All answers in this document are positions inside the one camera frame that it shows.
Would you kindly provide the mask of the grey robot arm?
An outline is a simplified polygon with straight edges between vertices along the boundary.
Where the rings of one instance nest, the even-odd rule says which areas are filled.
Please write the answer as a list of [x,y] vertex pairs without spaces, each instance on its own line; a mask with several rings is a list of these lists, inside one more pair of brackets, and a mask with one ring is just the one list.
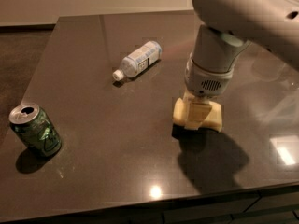
[[188,130],[220,130],[222,94],[238,55],[254,42],[293,68],[299,65],[298,0],[192,0],[203,22],[185,71],[186,91],[173,121]]

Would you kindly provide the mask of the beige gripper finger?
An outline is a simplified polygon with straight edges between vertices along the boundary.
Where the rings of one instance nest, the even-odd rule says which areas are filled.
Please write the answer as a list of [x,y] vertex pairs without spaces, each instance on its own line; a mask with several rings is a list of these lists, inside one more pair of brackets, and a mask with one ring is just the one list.
[[183,104],[185,111],[184,128],[187,130],[198,130],[211,112],[212,105],[205,96],[198,97],[188,91],[184,92]]

